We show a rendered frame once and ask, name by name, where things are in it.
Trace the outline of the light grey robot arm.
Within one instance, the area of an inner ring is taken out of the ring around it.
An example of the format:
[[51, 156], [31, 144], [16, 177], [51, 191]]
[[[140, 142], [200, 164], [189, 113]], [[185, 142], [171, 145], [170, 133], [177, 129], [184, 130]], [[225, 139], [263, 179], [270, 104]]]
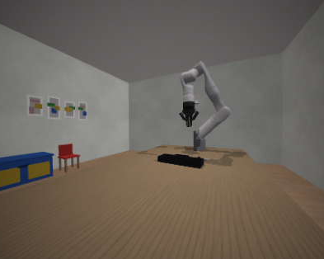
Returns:
[[[181, 84], [183, 86], [183, 102], [194, 101], [195, 104], [199, 104], [198, 101], [195, 101], [194, 87], [192, 85], [186, 85], [187, 83], [194, 82], [196, 80], [195, 73], [199, 73], [199, 75], [204, 74], [204, 89], [209, 99], [213, 102], [216, 111], [218, 111], [220, 107], [225, 106], [222, 102], [219, 91], [215, 86], [212, 78], [210, 77], [209, 72], [203, 62], [199, 62], [190, 71], [181, 74]], [[230, 116], [230, 114], [231, 111], [228, 107], [222, 107], [220, 111], [216, 112], [200, 128], [196, 130], [197, 135], [203, 139], [215, 127], [225, 121]]]

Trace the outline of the black three-compartment bin rack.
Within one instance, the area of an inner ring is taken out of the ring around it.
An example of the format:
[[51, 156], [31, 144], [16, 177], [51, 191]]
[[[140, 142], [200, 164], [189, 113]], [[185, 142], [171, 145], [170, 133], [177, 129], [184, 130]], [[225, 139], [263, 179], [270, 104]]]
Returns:
[[157, 161], [195, 168], [201, 168], [204, 165], [203, 158], [193, 158], [189, 157], [189, 155], [182, 154], [173, 155], [164, 153], [160, 156], [157, 156]]

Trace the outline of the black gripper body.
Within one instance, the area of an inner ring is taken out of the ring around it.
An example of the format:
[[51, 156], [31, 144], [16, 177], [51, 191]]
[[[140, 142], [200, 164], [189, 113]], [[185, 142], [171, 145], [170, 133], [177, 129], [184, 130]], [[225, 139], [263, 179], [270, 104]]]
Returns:
[[195, 102], [194, 101], [185, 101], [183, 102], [183, 113], [187, 111], [187, 116], [189, 116], [189, 110], [191, 110], [191, 115], [195, 113]]

